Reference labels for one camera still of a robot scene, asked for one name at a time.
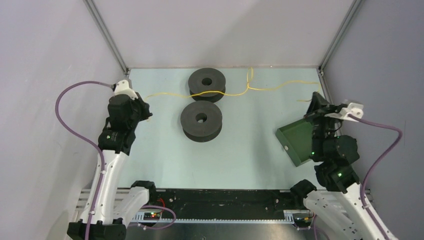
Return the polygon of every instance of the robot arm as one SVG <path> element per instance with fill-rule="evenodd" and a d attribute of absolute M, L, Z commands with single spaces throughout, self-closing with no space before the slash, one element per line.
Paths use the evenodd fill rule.
<path fill-rule="evenodd" d="M 124 240 L 131 219 L 149 201 L 149 190 L 135 186 L 114 208 L 119 176 L 136 139 L 136 127 L 152 114 L 149 112 L 149 105 L 130 88 L 128 80 L 120 80 L 113 87 L 114 96 L 109 99 L 107 106 L 109 117 L 106 118 L 98 138 L 98 146 L 104 156 L 104 168 L 102 170 L 99 155 L 87 205 L 79 222 L 69 223 L 67 234 L 73 240 L 84 239 L 87 225 L 90 225 L 90 239 L 94 237 L 99 240 Z"/>
<path fill-rule="evenodd" d="M 356 122 L 349 115 L 360 119 L 364 115 L 362 109 L 363 105 L 355 102 L 332 105 L 319 93 L 314 92 L 311 104 L 304 116 L 313 125 L 310 158 L 314 162 L 321 163 L 314 167 L 316 178 L 327 191 L 333 192 L 349 218 L 329 204 L 315 186 L 307 180 L 293 186 L 291 192 L 297 197 L 298 202 L 302 201 L 306 208 L 314 211 L 336 233 L 346 239 L 385 239 L 368 214 L 366 210 L 368 208 L 387 236 L 391 240 L 397 240 L 366 197 L 367 205 L 362 205 L 361 185 L 351 166 L 359 159 L 356 139 L 347 135 L 336 136 L 335 123 L 338 121 L 341 124 L 343 120 Z"/>

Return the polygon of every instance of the purple cable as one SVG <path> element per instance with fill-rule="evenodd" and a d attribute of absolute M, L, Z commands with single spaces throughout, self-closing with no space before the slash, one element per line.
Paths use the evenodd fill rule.
<path fill-rule="evenodd" d="M 166 228 L 170 227 L 177 220 L 177 215 L 175 214 L 175 212 L 172 211 L 171 209 L 167 208 L 167 207 L 164 207 L 164 206 L 155 206 L 155 205 L 144 205 L 141 208 L 142 209 L 162 209 L 162 210 L 168 211 L 168 212 L 170 212 L 172 214 L 173 219 L 172 219 L 172 221 L 168 225 L 160 226 L 160 227 L 145 226 L 145 225 L 143 225 L 141 223 L 132 223 L 132 224 L 129 224 L 128 227 L 141 227 L 141 226 L 143 226 L 143 228 L 146 228 L 146 229 L 161 230 L 161 229 L 166 229 Z"/>
<path fill-rule="evenodd" d="M 112 88 L 112 85 L 110 85 L 110 84 L 107 84 L 107 83 L 104 83 L 104 82 L 99 82 L 99 81 L 82 81 L 82 82 L 78 82 L 78 83 L 75 83 L 74 85 L 71 85 L 71 86 L 69 86 L 69 87 L 67 87 L 65 90 L 63 90 L 60 94 L 59 94 L 59 96 L 57 97 L 57 100 L 56 100 L 56 105 L 55 105 L 55 107 L 54 107 L 54 111 L 55 111 L 55 113 L 56 113 L 56 118 L 57 118 L 57 120 L 59 120 L 59 122 L 60 122 L 60 124 L 62 124 L 62 126 L 66 129 L 66 130 L 68 130 L 71 134 L 73 134 L 73 135 L 75 135 L 75 136 L 77 136 L 78 138 L 80 138 L 80 139 L 82 139 L 82 140 L 84 140 L 84 141 L 86 141 L 87 143 L 89 143 L 91 146 L 93 146 L 96 150 L 97 150 L 97 152 L 98 152 L 98 154 L 100 155 L 100 161 L 101 161 L 101 171 L 104 171 L 105 170 L 105 156 L 103 156 L 103 153 L 102 153 L 102 150 L 93 142 L 93 141 L 91 141 L 90 139 L 88 139 L 88 138 L 86 138 L 86 137 L 84 137 L 84 136 L 82 136 L 81 134 L 79 134 L 79 133 L 77 133 L 77 132 L 75 132 L 74 130 L 72 130 L 63 120 L 62 120 L 62 118 L 61 118 L 61 116 L 60 116 L 60 114 L 59 114 L 59 103 L 61 102 L 61 99 L 62 99 L 62 97 L 69 91 L 69 90 L 71 90 L 71 89 L 73 89 L 73 88 L 75 88 L 75 87 L 78 87 L 78 86 L 80 86 L 80 85 L 84 85 L 84 84 L 98 84 L 98 85 L 102 85 L 102 86 L 106 86 L 106 87 L 108 87 L 108 88 Z M 88 219 L 87 219 L 87 226 L 86 226 L 86 228 L 85 228 L 85 240 L 89 240 L 89 235 L 90 235 L 90 224 L 91 224 L 91 221 L 92 221 L 92 217 L 93 217 L 93 215 L 91 214 L 91 212 L 92 211 L 94 211 L 94 208 L 95 208 L 95 203 L 96 203 L 96 200 L 97 200 L 97 197 L 98 197 L 98 195 L 99 195 L 99 191 L 100 191 L 100 187 L 101 187 L 101 185 L 102 185 L 102 181 L 103 181 L 103 174 L 100 174 L 100 176 L 98 177 L 98 182 L 97 182 L 97 186 L 96 186 L 96 188 L 95 188 L 95 192 L 94 192 L 94 196 L 93 196 L 93 199 L 92 199 L 92 203 L 91 203 L 91 207 L 90 207 L 90 212 L 88 213 Z"/>
<path fill-rule="evenodd" d="M 313 235 L 315 236 L 315 240 L 318 239 L 317 238 L 317 231 L 318 232 L 321 232 L 325 236 L 325 238 L 327 238 L 327 240 L 330 240 L 330 238 L 327 235 L 327 233 L 324 230 L 322 230 L 321 228 L 317 227 L 317 225 L 315 224 L 316 218 L 317 218 L 317 215 L 313 216 L 312 223 L 311 223 L 311 224 L 313 224 Z"/>
<path fill-rule="evenodd" d="M 363 119 L 355 117 L 352 114 L 349 114 L 347 116 L 358 121 L 358 122 L 360 122 L 360 123 L 367 124 L 367 125 L 370 125 L 370 126 L 374 126 L 374 127 L 377 127 L 377 128 L 390 129 L 390 130 L 396 131 L 398 133 L 396 140 L 377 158 L 377 160 L 375 160 L 375 162 L 372 164 L 372 166 L 369 168 L 368 172 L 366 173 L 365 177 L 363 178 L 362 186 L 360 188 L 360 201 L 362 202 L 362 207 L 365 207 L 367 205 L 367 203 L 365 202 L 365 186 L 367 185 L 368 178 L 370 177 L 371 173 L 376 168 L 377 164 L 379 164 L 379 162 L 399 143 L 399 141 L 401 140 L 401 138 L 403 136 L 403 133 L 399 128 L 394 127 L 394 126 L 389 126 L 389 125 L 384 125 L 384 124 L 380 124 L 380 123 L 375 123 L 375 122 L 372 122 L 372 121 L 363 120 Z M 366 207 L 365 210 L 368 212 L 369 216 L 374 221 L 375 225 L 378 227 L 381 234 L 383 234 L 384 239 L 389 240 L 390 239 L 389 236 L 387 235 L 387 233 L 383 229 L 383 227 L 380 225 L 379 221 L 377 221 L 376 217 L 371 212 L 371 210 L 368 207 Z"/>

